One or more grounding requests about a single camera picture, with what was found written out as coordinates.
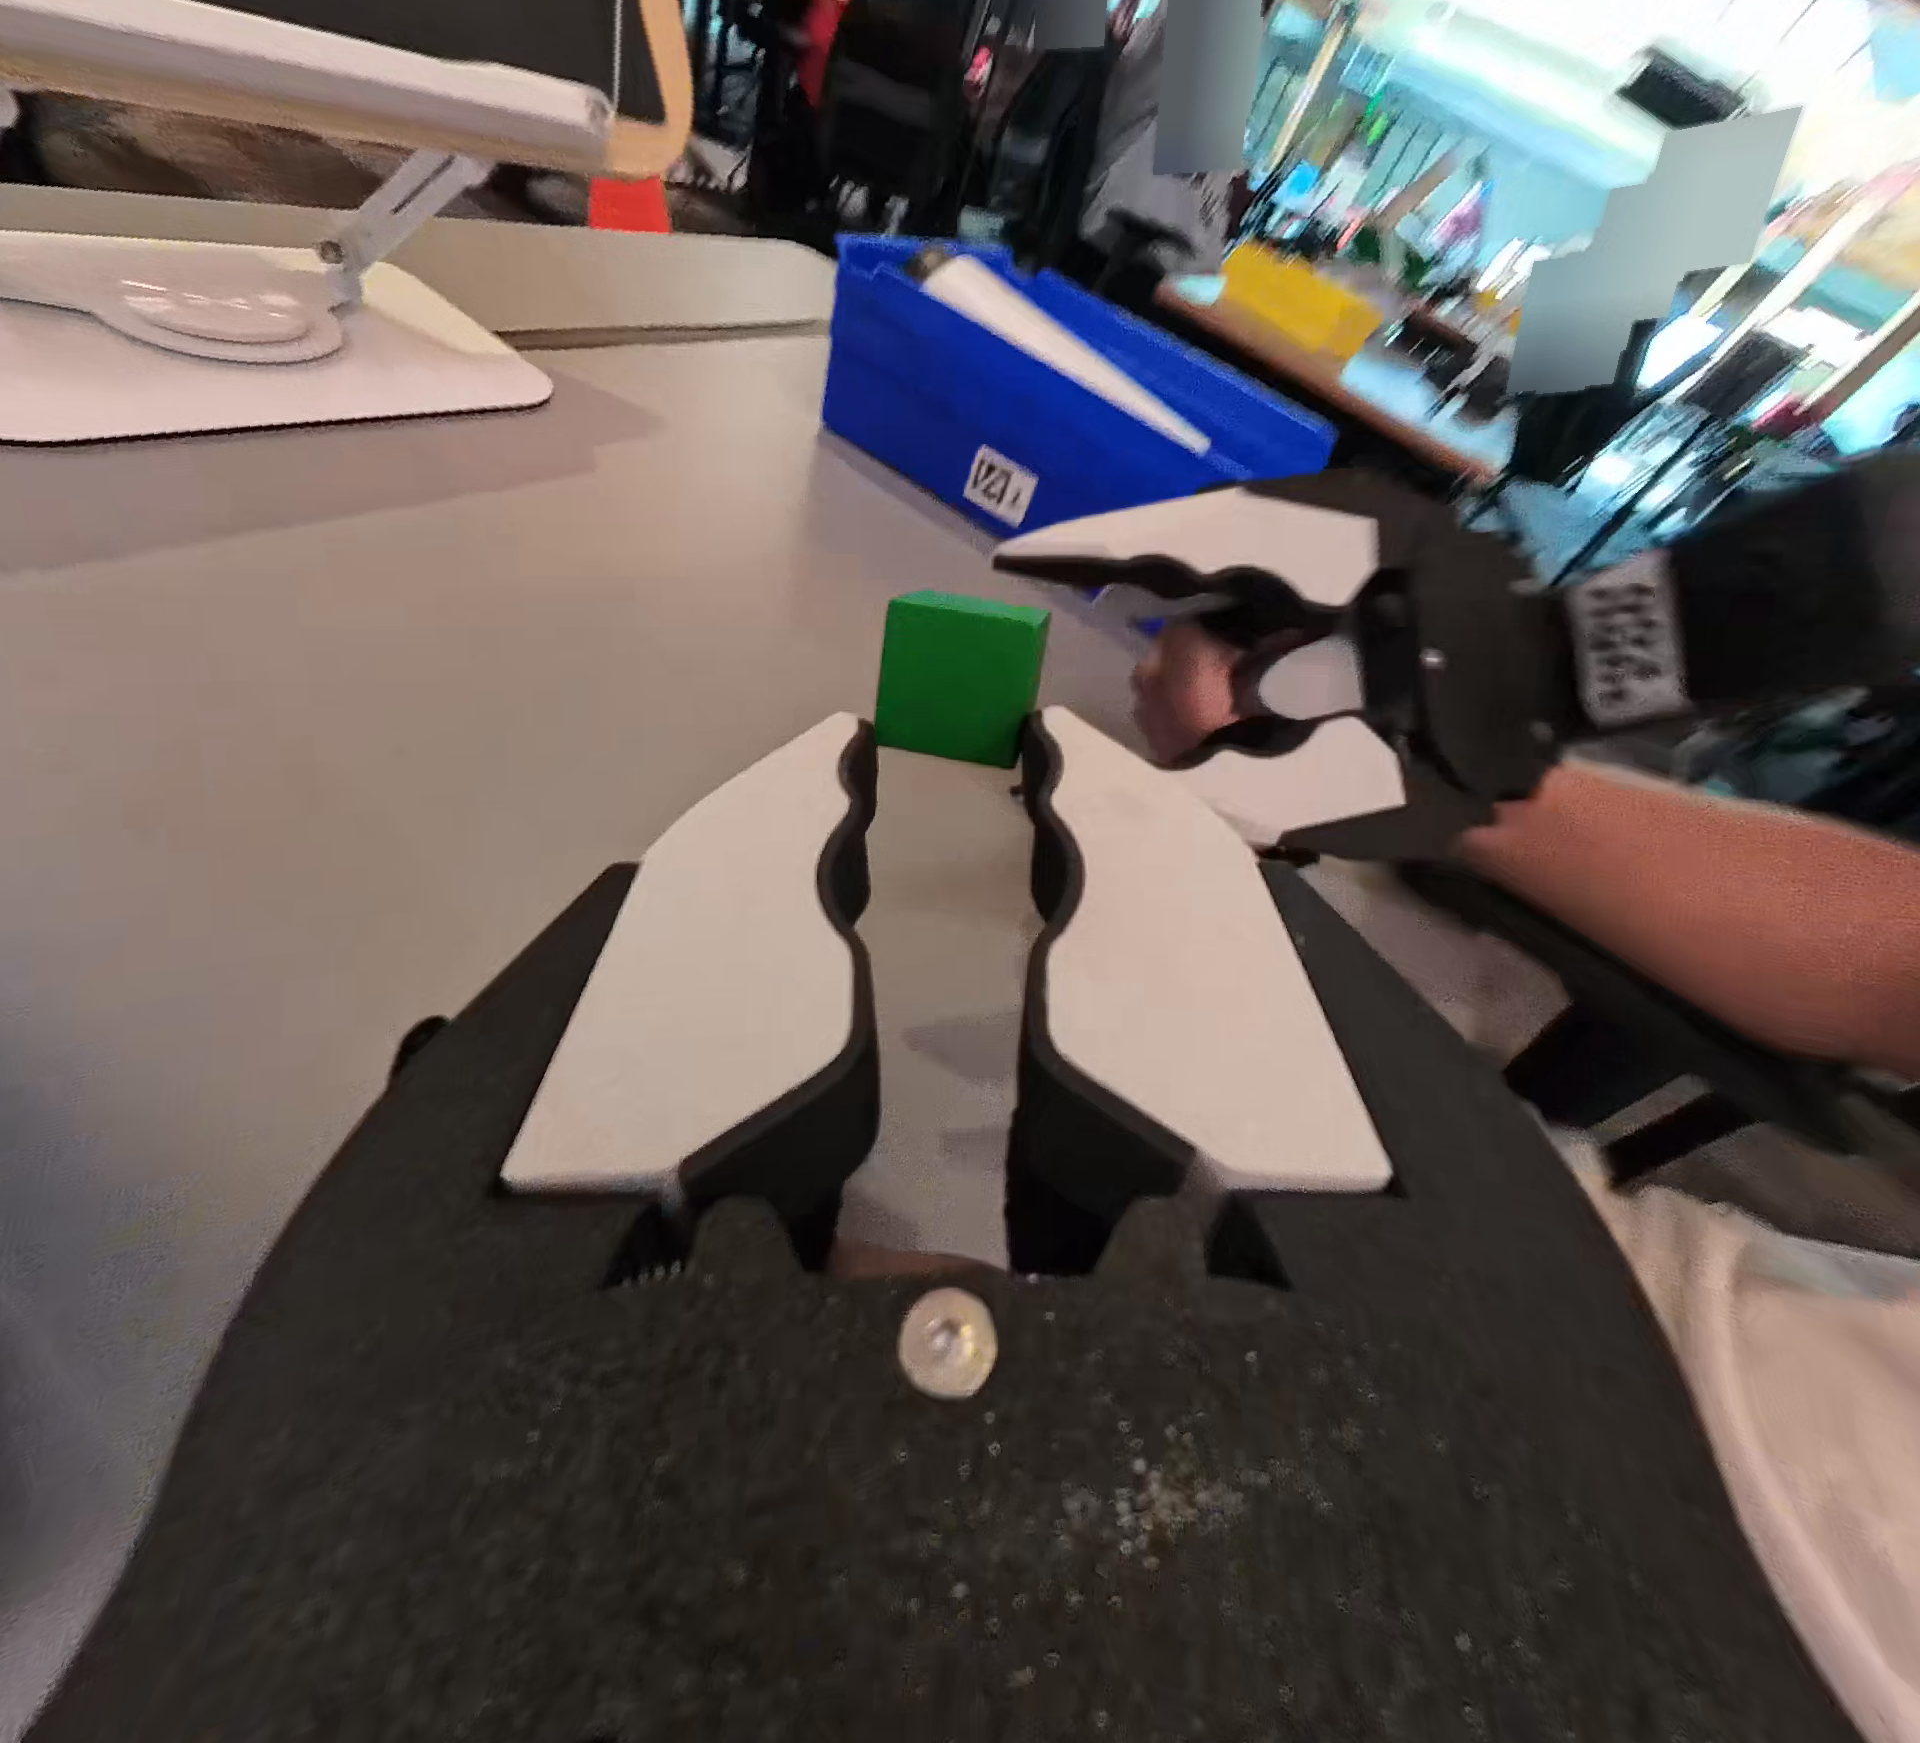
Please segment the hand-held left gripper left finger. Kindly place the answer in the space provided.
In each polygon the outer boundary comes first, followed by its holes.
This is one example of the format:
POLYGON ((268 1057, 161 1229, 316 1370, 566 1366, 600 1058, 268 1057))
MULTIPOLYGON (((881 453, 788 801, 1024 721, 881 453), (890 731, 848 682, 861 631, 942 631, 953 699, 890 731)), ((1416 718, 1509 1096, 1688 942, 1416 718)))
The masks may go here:
POLYGON ((690 1236, 768 1207, 827 1268, 881 1118, 870 901, 872 723, 837 712, 674 821, 637 864, 500 1186, 631 1197, 690 1236))

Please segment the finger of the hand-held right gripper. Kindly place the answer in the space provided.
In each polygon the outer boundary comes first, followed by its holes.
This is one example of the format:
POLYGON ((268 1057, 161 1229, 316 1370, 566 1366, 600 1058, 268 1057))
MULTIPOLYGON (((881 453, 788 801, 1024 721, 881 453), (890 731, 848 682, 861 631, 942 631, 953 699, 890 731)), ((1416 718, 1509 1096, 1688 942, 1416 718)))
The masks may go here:
POLYGON ((1333 825, 1407 807, 1401 764, 1362 716, 1349 640, 1279 640, 1257 721, 1235 723, 1166 773, 1251 845, 1336 851, 1333 825))
POLYGON ((1003 577, 1085 597, 1135 634, 1175 623, 1235 645, 1327 640, 1381 569, 1381 484, 1240 484, 1003 538, 1003 577))

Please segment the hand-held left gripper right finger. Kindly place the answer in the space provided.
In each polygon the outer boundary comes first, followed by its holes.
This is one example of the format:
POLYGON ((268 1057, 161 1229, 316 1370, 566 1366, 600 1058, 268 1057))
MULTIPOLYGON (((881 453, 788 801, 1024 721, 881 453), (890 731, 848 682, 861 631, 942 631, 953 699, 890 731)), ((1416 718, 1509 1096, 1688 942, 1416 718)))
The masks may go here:
POLYGON ((1140 1203, 1188 1203, 1211 1275, 1281 1275, 1255 1214, 1394 1181, 1255 853, 1062 707, 1020 731, 1029 955, 1007 1260, 1090 1275, 1140 1203))

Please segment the white bottle with black cap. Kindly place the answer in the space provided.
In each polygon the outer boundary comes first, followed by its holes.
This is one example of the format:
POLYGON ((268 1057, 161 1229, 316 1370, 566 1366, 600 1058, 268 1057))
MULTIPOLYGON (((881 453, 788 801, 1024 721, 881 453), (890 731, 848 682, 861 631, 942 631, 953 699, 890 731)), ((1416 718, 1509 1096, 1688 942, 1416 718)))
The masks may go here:
POLYGON ((1151 392, 1098 355, 1085 340, 1070 332, 1055 318, 1029 301, 1025 292, 996 275, 979 258, 927 245, 914 253, 903 273, 920 292, 935 297, 955 316, 1018 347, 1033 362, 1062 375, 1105 401, 1118 412, 1166 438, 1192 456, 1207 456, 1212 440, 1164 406, 1151 392))

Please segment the green wooden block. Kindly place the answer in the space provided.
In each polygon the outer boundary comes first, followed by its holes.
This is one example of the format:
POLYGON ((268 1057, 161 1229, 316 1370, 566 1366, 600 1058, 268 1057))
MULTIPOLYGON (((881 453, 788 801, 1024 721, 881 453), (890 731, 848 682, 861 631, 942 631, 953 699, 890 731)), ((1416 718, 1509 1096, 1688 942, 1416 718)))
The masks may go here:
POLYGON ((885 614, 875 745, 1011 771, 1037 707, 1049 610, 916 592, 885 614))

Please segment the blue plastic bin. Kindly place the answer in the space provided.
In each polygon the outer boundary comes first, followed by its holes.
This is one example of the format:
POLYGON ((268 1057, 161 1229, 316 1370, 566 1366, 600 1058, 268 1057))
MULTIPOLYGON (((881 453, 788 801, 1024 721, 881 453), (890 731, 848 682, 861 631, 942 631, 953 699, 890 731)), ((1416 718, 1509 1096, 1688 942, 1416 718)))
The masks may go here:
POLYGON ((999 247, 844 234, 824 429, 1007 538, 1203 490, 1309 477, 1336 434, 1194 345, 999 247), (953 253, 1162 408, 1155 421, 979 323, 914 271, 953 253))

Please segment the person's right forearm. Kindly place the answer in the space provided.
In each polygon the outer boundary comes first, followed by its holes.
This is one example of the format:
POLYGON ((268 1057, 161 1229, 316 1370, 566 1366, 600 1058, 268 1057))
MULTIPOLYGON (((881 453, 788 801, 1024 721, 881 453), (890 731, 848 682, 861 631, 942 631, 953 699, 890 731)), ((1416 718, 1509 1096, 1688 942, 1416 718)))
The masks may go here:
POLYGON ((1455 857, 1772 1053, 1918 1079, 1918 851, 1564 760, 1455 857))

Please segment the person's right hand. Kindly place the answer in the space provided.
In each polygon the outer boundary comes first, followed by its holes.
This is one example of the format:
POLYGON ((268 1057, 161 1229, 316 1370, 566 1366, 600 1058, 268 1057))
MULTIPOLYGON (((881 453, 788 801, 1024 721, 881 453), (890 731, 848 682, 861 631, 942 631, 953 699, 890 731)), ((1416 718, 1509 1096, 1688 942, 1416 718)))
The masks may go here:
POLYGON ((1166 621, 1133 673, 1133 720, 1162 771, 1235 723, 1268 716, 1261 671, 1279 640, 1238 644, 1203 621, 1166 621))

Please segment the light wooden table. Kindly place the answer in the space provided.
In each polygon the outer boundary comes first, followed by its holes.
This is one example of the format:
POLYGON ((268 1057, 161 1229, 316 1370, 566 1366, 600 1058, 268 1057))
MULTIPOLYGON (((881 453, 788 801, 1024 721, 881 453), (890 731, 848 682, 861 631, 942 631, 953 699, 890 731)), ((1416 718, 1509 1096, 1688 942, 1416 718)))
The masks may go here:
POLYGON ((1366 344, 1335 364, 1225 299, 1214 279, 1166 279, 1148 319, 1331 429, 1331 469, 1373 468, 1431 497, 1490 482, 1507 468, 1509 421, 1475 427, 1440 405, 1412 364, 1366 344))

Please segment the yellow bin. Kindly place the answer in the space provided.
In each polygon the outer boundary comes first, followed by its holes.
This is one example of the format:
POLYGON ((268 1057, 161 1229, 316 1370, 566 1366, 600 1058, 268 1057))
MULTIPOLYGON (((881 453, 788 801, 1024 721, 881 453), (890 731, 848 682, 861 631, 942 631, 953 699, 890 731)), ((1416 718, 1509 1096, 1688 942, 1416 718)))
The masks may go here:
POLYGON ((1338 368, 1359 356, 1385 321, 1368 295, 1262 243, 1231 251, 1218 269, 1218 303, 1338 368))

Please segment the black office chair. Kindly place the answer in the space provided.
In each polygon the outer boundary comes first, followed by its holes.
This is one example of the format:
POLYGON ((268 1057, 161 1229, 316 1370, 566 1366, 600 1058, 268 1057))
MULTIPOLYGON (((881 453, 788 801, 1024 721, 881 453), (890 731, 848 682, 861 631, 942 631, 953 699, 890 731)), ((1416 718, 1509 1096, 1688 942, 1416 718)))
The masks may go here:
POLYGON ((1035 58, 1033 0, 850 0, 818 106, 825 177, 896 231, 955 236, 1035 58))

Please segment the white stand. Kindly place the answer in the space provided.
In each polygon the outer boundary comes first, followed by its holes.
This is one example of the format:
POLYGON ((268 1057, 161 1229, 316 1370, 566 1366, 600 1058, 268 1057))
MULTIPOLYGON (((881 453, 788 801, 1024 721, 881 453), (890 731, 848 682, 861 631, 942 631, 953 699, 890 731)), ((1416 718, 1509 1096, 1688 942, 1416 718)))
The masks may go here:
POLYGON ((313 249, 3 231, 5 447, 546 406, 553 382, 390 266, 501 160, 600 166, 588 86, 192 0, 2 0, 3 88, 287 118, 416 151, 313 249))

